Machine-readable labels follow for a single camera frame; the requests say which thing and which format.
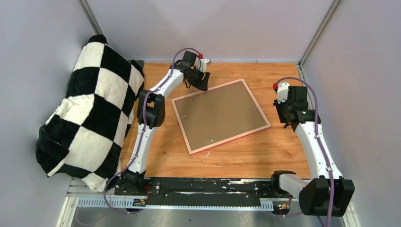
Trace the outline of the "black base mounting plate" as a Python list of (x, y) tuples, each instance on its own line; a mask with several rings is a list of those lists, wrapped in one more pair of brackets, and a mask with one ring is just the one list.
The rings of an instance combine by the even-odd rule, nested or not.
[(184, 207), (259, 207), (263, 199), (282, 203), (290, 199), (289, 193), (273, 190), (269, 179), (146, 177), (145, 187), (136, 195), (115, 187), (114, 194), (144, 195), (149, 206)]

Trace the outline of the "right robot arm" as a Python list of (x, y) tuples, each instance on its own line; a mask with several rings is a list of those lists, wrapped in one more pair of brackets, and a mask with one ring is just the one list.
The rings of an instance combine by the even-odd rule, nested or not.
[(277, 99), (273, 105), (279, 120), (290, 126), (299, 138), (310, 169), (310, 181), (292, 171), (275, 171), (270, 191), (275, 197), (289, 193), (298, 199), (303, 214), (342, 217), (355, 191), (353, 181), (345, 179), (336, 167), (323, 136), (319, 115), (310, 109), (307, 87), (287, 82), (274, 84)]

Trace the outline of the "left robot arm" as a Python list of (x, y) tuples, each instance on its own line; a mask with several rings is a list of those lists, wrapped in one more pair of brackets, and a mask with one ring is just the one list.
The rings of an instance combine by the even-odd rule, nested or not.
[(181, 59), (173, 58), (170, 69), (155, 86), (140, 92), (137, 110), (138, 136), (126, 170), (121, 173), (116, 185), (117, 190), (128, 195), (140, 195), (144, 192), (147, 158), (152, 140), (165, 120), (166, 99), (181, 83), (185, 83), (187, 88), (207, 91), (210, 77), (207, 67), (210, 64), (209, 58), (186, 48)]

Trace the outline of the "black white checkered pillow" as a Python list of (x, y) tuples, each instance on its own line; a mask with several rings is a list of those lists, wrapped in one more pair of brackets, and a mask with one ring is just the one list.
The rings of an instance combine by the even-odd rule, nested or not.
[(104, 35), (84, 45), (65, 97), (39, 129), (35, 158), (47, 177), (63, 173), (102, 192), (121, 170), (121, 151), (134, 119), (144, 73)]

